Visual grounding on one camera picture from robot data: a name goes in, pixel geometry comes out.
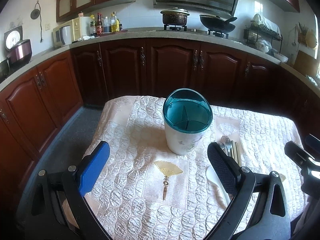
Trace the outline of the lower wooden cabinets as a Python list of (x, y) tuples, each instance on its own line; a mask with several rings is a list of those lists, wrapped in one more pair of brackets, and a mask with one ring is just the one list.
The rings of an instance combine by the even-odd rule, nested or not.
[(254, 49), (176, 38), (74, 44), (1, 84), (1, 203), (18, 206), (39, 159), (82, 105), (182, 87), (219, 106), (282, 114), (301, 136), (319, 136), (319, 89)]

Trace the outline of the wooden cutting board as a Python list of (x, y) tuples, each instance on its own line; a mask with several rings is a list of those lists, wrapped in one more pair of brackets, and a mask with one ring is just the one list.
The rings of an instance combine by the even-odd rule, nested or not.
[(293, 68), (300, 74), (316, 77), (319, 68), (319, 60), (299, 50)]

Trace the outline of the cream microwave oven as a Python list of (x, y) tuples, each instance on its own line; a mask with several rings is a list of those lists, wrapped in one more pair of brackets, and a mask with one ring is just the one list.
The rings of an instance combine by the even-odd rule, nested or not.
[(54, 47), (64, 47), (84, 36), (90, 36), (90, 22), (90, 17), (81, 16), (55, 27), (53, 29)]

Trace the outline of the open rice cooker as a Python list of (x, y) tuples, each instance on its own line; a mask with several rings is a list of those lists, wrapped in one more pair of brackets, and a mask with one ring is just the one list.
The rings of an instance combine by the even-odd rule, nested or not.
[(17, 26), (4, 33), (4, 48), (10, 68), (20, 68), (28, 64), (32, 57), (31, 41), (23, 39), (23, 28)]

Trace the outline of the white ceramic spoon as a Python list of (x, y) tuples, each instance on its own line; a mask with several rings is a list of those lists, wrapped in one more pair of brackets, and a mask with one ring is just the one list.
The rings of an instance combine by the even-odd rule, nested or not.
[(229, 205), (231, 202), (229, 194), (225, 191), (220, 179), (218, 178), (215, 170), (211, 165), (209, 165), (206, 169), (206, 177), (208, 181), (210, 181), (212, 184), (216, 185), (220, 189), (226, 204)]

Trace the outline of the gas stove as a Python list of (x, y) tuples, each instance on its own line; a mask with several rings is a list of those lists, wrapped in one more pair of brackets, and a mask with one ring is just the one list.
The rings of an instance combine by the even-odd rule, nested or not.
[(163, 30), (164, 31), (185, 31), (189, 33), (197, 33), (197, 34), (210, 35), (210, 36), (228, 39), (227, 33), (221, 33), (221, 32), (217, 32), (209, 29), (208, 30), (191, 29), (191, 28), (187, 28), (187, 26), (175, 26), (175, 25), (165, 24), (163, 25)]

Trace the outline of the teal white utensil holder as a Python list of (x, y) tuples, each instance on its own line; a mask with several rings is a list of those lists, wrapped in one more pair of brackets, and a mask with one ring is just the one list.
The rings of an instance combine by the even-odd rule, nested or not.
[(163, 104), (164, 129), (168, 148), (187, 155), (199, 144), (213, 120), (209, 102), (197, 91), (180, 88)]

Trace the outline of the yellow oil bottle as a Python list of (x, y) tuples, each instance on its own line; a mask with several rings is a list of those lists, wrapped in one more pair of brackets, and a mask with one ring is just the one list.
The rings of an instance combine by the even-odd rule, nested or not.
[(116, 12), (114, 11), (111, 14), (111, 32), (115, 33), (120, 31), (119, 25), (120, 25), (119, 20), (117, 19)]

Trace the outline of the black dish rack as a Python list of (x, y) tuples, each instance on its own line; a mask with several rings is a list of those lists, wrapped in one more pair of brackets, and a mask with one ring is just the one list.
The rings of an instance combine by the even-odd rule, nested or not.
[(245, 26), (244, 28), (244, 41), (245, 44), (255, 48), (255, 43), (259, 39), (264, 39), (270, 42), (272, 46), (272, 51), (281, 52), (283, 46), (283, 36), (277, 32), (268, 29), (267, 27), (259, 27), (253, 24)]

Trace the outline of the metal spoon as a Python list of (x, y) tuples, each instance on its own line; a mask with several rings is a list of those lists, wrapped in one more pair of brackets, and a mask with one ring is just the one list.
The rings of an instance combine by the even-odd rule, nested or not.
[(225, 146), (225, 144), (221, 143), (221, 142), (217, 142), (217, 144), (219, 145), (219, 147), (221, 148), (221, 150), (226, 154), (228, 155), (228, 151), (227, 151), (227, 148)]

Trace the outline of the red sauce bottle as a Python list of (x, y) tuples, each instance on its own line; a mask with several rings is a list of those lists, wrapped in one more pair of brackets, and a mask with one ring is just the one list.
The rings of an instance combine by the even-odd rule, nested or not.
[(101, 35), (103, 32), (103, 23), (101, 20), (101, 13), (97, 13), (97, 23), (96, 23), (96, 31), (97, 31), (97, 35)]

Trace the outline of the wooden chopstick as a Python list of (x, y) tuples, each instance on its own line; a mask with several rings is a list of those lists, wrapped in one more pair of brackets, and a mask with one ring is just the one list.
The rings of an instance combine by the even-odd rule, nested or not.
[(238, 142), (235, 142), (235, 148), (236, 148), (236, 156), (238, 160), (238, 165), (242, 166), (242, 161), (241, 161), (241, 152), (240, 152), (240, 146)]
[(232, 156), (233, 156), (233, 159), (235, 160), (235, 162), (236, 162), (237, 164), (239, 164), (238, 151), (237, 151), (237, 147), (236, 147), (236, 142), (232, 140), (231, 143), (232, 143)]

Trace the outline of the black wok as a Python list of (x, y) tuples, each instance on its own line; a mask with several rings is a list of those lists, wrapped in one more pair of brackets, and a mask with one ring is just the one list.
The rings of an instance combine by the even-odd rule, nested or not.
[(200, 15), (201, 23), (209, 30), (218, 33), (230, 33), (235, 29), (235, 25), (232, 22), (236, 21), (237, 17), (231, 17), (227, 20), (223, 20), (218, 16), (213, 15)]

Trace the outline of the quilted cream tablecloth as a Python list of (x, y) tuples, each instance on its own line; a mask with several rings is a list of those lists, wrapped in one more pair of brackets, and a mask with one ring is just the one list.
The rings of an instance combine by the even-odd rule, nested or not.
[(213, 122), (186, 155), (169, 150), (163, 98), (122, 96), (105, 103), (87, 154), (101, 141), (110, 157), (85, 200), (114, 239), (203, 239), (227, 205), (206, 176), (207, 148), (227, 134), (240, 145), (242, 165), (280, 174), (290, 219), (307, 205), (298, 166), (284, 153), (301, 144), (294, 122), (282, 116), (213, 106)]

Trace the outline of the brown cooking pot with lid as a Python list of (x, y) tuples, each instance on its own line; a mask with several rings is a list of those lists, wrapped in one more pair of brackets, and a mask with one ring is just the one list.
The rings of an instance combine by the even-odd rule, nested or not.
[(174, 7), (161, 11), (164, 25), (186, 26), (190, 15), (185, 9)]

